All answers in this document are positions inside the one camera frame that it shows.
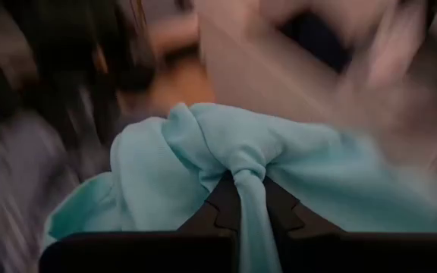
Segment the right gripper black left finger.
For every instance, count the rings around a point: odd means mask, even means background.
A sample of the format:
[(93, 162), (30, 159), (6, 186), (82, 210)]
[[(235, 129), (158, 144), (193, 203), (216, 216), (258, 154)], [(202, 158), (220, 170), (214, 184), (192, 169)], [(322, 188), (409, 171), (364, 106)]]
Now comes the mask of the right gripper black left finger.
[(238, 232), (241, 226), (241, 201), (230, 171), (226, 171), (214, 190), (208, 195), (180, 232)]

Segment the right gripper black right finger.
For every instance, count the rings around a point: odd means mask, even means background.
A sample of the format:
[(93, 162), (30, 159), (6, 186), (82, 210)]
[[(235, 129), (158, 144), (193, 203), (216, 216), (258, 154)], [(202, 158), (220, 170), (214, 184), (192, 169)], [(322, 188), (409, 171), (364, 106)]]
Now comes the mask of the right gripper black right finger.
[(307, 208), (271, 178), (265, 178), (264, 186), (272, 224), (288, 238), (321, 237), (344, 232), (340, 227)]

